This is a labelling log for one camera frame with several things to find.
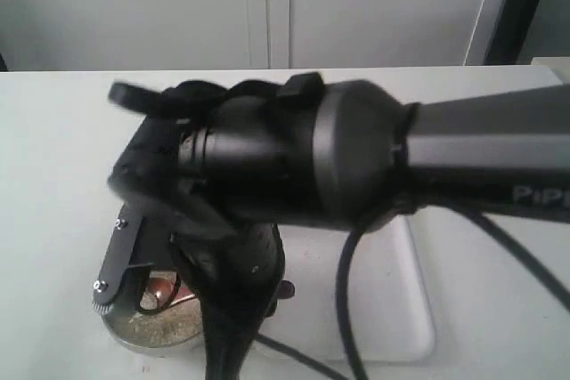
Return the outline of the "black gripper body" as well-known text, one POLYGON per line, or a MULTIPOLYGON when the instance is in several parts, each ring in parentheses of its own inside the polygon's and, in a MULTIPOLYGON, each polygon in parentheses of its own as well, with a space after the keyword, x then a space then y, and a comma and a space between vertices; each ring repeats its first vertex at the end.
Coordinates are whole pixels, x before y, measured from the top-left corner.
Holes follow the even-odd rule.
POLYGON ((276 305, 285 256, 276 225, 136 216, 129 307, 158 317, 186 285, 199 300, 207 379, 236 379, 276 305))

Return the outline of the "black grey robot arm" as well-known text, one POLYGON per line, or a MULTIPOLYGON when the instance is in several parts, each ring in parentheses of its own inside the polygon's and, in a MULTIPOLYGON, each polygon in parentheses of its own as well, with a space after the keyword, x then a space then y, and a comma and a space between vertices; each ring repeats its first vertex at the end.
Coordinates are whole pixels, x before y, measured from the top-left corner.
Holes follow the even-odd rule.
POLYGON ((335 278, 341 341, 366 376, 349 318, 362 236, 426 206, 484 230, 561 305, 565 285, 493 214, 569 219, 569 88, 403 104, 366 80, 317 72, 283 84, 190 80, 157 92, 116 82, 109 99, 143 115, 108 184, 152 231, 199 299, 208 379, 235 379, 275 308, 282 224, 347 232, 335 278))

